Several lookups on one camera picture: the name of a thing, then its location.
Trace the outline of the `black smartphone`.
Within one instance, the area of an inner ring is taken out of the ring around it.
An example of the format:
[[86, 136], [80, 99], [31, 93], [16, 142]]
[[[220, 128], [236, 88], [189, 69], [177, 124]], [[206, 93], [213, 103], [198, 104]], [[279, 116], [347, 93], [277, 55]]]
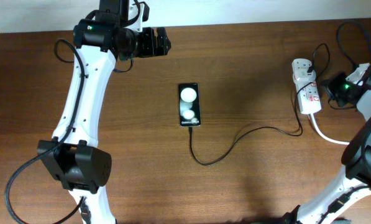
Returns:
[[178, 85], [178, 106], [181, 127], [201, 125], [201, 110], [197, 83], [180, 83]]

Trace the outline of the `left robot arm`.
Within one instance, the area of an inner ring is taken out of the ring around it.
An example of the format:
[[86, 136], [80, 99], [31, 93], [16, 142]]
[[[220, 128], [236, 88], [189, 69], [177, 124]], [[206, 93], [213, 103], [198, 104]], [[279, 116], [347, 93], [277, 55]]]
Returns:
[[143, 27], [149, 6], [140, 1], [101, 1], [73, 29], [73, 77], [62, 117], [37, 153], [52, 178], [78, 204], [83, 223], [115, 223], [106, 184], [112, 159], [98, 149], [98, 124], [109, 77], [117, 61], [166, 55], [163, 27]]

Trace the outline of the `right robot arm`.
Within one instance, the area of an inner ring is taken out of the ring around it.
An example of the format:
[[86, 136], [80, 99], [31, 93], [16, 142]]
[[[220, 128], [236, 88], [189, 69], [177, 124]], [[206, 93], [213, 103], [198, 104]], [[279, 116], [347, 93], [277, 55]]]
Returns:
[[286, 213], [280, 223], [339, 223], [340, 215], [371, 195], [371, 65], [350, 75], [339, 73], [321, 85], [338, 106], [355, 106], [366, 123], [346, 143], [337, 177], [318, 196]]

